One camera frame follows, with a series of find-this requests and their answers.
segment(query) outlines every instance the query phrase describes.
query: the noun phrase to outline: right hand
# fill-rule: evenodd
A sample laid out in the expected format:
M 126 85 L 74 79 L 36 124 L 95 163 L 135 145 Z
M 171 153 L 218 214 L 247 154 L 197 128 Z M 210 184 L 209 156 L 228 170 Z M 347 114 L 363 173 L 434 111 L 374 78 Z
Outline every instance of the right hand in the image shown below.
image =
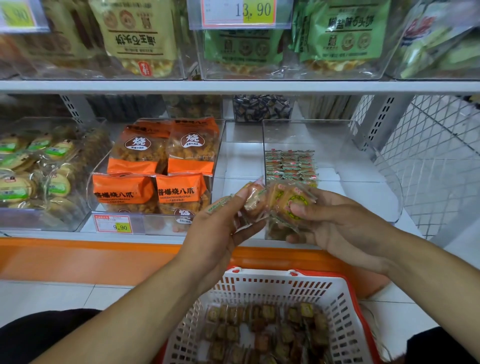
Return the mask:
M 357 202 L 329 191 L 309 188 L 315 205 L 293 204 L 291 211 L 308 221 L 308 232 L 287 237 L 289 243 L 318 245 L 344 262 L 387 274 L 389 259 L 401 244 L 402 231 Z

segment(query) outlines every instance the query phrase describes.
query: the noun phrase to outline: forearm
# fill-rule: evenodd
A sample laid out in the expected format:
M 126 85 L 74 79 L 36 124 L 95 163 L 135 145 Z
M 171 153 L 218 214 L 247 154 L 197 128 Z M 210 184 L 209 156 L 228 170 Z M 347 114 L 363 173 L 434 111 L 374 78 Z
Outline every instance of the forearm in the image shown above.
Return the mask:
M 480 361 L 480 271 L 414 235 L 396 238 L 389 278 Z
M 33 363 L 149 363 L 198 298 L 197 283 L 174 259 Z

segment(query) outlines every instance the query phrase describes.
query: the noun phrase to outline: price tag holder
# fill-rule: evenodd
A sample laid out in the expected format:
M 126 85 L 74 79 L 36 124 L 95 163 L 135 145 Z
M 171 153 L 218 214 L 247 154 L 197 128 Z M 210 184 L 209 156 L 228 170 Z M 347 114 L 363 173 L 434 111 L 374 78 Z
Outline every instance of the price tag holder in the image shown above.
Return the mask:
M 97 232 L 132 234 L 130 217 L 126 215 L 93 215 Z
M 277 0 L 200 0 L 203 29 L 277 28 Z
M 49 31 L 39 0 L 0 0 L 0 33 Z

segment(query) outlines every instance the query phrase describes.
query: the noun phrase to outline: yellow price sticker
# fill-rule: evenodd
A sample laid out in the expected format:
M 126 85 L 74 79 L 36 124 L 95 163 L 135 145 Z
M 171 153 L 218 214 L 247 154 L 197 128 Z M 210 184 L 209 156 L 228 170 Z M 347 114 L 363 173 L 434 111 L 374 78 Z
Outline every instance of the yellow price sticker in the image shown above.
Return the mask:
M 243 0 L 244 24 L 275 23 L 276 0 Z
M 12 28 L 34 27 L 30 6 L 24 2 L 2 1 L 0 8 L 5 23 Z
M 129 222 L 116 222 L 115 230 L 117 232 L 132 232 L 132 228 L 130 227 Z

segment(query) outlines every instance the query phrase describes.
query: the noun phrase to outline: hand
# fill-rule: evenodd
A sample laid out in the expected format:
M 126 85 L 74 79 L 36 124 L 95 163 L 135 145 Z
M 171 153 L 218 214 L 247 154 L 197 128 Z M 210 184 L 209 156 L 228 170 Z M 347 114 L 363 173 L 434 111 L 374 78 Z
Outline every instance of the hand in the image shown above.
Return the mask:
M 200 280 L 198 295 L 212 288 L 223 276 L 235 247 L 258 233 L 265 220 L 235 232 L 233 217 L 245 204 L 248 189 L 242 188 L 221 209 L 207 214 L 208 206 L 193 219 L 177 255 L 183 267 Z
M 287 242 L 316 244 L 348 264 L 387 274 L 387 257 L 402 232 L 347 197 L 316 188 L 309 191 L 317 197 L 316 204 L 294 204 L 291 211 L 309 221 L 310 231 L 290 235 Z

